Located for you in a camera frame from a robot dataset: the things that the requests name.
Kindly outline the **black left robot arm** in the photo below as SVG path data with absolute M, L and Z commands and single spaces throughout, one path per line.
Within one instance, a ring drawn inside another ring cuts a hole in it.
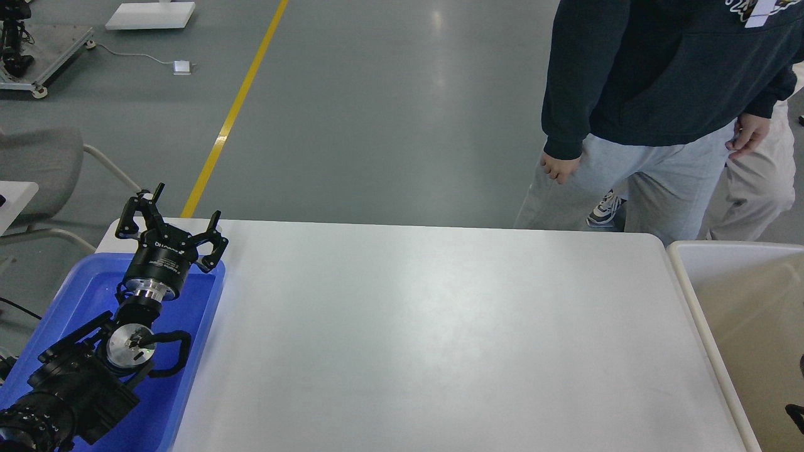
M 145 378 L 172 377 L 186 367 L 193 336 L 153 331 L 164 301 L 181 294 L 192 266 L 204 274 L 221 262 L 229 240 L 219 230 L 220 211 L 200 234 L 164 221 L 154 192 L 126 202 L 118 239 L 138 248 L 117 285 L 117 311 L 106 311 L 38 355 L 30 391 L 2 410 L 3 451 L 70 451 L 75 438 L 93 444 L 138 404 L 135 387 Z

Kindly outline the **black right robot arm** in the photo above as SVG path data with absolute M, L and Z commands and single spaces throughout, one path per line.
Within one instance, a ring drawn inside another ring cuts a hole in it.
M 793 421 L 793 424 L 798 428 L 798 431 L 804 434 L 803 406 L 799 406 L 799 404 L 787 404 L 785 410 L 788 417 Z

